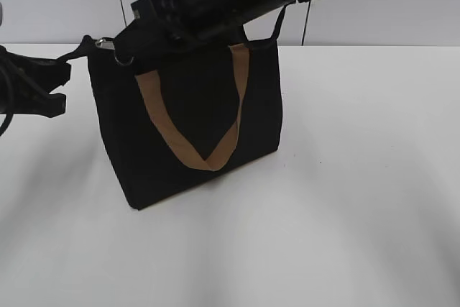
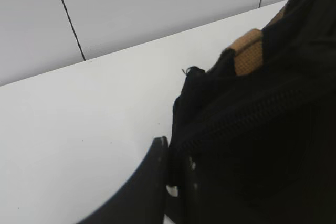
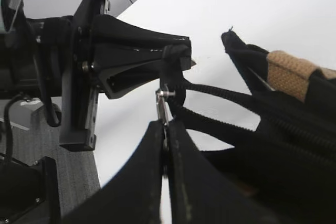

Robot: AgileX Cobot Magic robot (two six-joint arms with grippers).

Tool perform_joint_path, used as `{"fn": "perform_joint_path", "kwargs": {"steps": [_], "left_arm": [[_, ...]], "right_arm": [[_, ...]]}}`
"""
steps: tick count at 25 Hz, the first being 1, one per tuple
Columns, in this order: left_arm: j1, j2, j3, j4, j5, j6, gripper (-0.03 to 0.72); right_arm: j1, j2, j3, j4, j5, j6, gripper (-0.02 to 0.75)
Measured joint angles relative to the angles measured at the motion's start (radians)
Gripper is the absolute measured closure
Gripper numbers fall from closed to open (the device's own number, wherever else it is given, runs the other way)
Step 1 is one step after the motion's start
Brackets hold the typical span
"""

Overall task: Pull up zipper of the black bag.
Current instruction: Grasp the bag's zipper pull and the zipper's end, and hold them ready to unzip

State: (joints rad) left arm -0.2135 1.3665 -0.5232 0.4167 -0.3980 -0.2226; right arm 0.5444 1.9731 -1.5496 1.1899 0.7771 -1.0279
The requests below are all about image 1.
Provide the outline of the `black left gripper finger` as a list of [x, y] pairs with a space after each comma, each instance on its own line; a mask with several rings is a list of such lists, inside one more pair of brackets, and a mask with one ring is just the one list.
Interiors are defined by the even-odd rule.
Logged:
[[18, 77], [26, 77], [40, 88], [57, 88], [70, 80], [71, 65], [64, 60], [35, 58], [9, 52], [1, 46], [1, 58], [8, 69]]
[[54, 118], [65, 113], [67, 97], [62, 93], [40, 95], [17, 91], [18, 113]]

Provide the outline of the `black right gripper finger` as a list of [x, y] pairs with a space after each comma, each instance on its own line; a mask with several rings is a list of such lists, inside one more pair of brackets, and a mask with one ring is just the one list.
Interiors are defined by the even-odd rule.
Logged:
[[114, 44], [118, 57], [133, 57], [133, 63], [160, 66], [180, 59], [173, 33], [158, 23], [143, 27], [133, 21], [115, 36]]

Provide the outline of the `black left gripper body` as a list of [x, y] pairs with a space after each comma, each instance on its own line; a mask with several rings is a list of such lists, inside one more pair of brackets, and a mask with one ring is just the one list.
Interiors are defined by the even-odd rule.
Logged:
[[1, 48], [1, 114], [17, 114], [17, 70], [12, 55]]

